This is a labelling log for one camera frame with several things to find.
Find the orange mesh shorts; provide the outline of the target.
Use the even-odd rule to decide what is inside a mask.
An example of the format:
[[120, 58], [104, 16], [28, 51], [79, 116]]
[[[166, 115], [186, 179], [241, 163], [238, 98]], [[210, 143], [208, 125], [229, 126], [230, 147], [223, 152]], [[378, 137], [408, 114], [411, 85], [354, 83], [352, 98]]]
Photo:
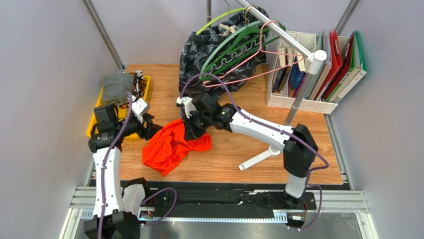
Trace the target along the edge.
[[212, 138], [207, 133], [199, 139], [188, 141], [184, 136], [185, 126], [182, 119], [163, 126], [142, 149], [143, 164], [164, 177], [178, 167], [189, 152], [205, 152], [212, 148]]

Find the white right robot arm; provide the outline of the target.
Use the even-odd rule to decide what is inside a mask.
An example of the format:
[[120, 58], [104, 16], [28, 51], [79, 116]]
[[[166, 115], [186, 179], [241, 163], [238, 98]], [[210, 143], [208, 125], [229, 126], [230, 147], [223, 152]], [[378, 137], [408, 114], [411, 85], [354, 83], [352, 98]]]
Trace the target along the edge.
[[268, 144], [267, 150], [240, 163], [245, 171], [269, 158], [283, 156], [284, 168], [288, 172], [285, 194], [288, 200], [300, 200], [306, 190], [310, 167], [315, 159], [317, 145], [309, 130], [302, 124], [296, 127], [275, 124], [255, 117], [234, 104], [221, 106], [209, 94], [201, 93], [194, 98], [180, 97], [177, 106], [184, 111], [182, 120], [186, 141], [203, 136], [206, 129], [218, 130], [250, 136]]

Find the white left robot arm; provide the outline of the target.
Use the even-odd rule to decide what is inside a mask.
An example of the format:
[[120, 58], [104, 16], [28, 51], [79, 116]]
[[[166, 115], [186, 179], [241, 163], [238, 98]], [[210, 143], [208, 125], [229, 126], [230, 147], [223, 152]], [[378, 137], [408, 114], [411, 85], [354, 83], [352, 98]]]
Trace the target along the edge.
[[132, 180], [121, 188], [119, 167], [121, 144], [129, 135], [149, 140], [162, 126], [152, 122], [150, 106], [133, 103], [126, 118], [119, 120], [118, 107], [113, 104], [94, 109], [95, 124], [91, 129], [89, 149], [97, 173], [96, 201], [93, 218], [84, 223], [84, 233], [90, 239], [138, 239], [138, 211], [145, 198], [145, 179]]

